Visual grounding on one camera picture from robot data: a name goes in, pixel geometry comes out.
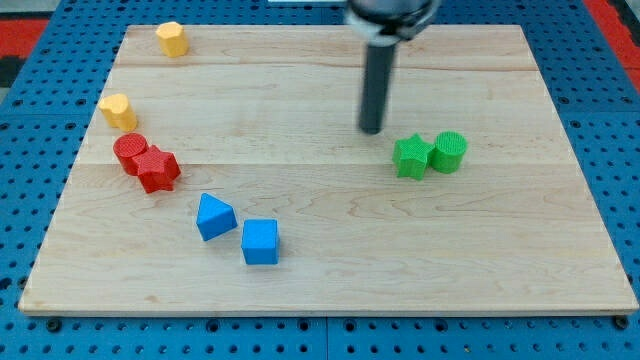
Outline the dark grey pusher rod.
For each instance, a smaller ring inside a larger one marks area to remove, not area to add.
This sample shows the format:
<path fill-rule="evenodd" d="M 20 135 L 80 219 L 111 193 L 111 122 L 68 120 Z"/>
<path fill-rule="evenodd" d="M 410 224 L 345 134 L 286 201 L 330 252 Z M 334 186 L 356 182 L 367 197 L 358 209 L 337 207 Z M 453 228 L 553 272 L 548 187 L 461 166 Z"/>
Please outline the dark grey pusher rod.
<path fill-rule="evenodd" d="M 365 134 L 375 135 L 382 131 L 395 54 L 395 44 L 369 44 L 366 48 L 358 120 L 358 126 Z"/>

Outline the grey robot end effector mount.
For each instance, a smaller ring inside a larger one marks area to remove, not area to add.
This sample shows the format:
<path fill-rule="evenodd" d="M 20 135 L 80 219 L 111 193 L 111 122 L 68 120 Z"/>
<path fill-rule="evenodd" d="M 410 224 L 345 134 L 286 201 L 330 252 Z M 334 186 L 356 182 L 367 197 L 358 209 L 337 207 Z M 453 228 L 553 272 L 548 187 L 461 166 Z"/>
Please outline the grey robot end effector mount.
<path fill-rule="evenodd" d="M 435 19 L 441 0 L 347 0 L 345 23 L 370 45 L 411 41 Z"/>

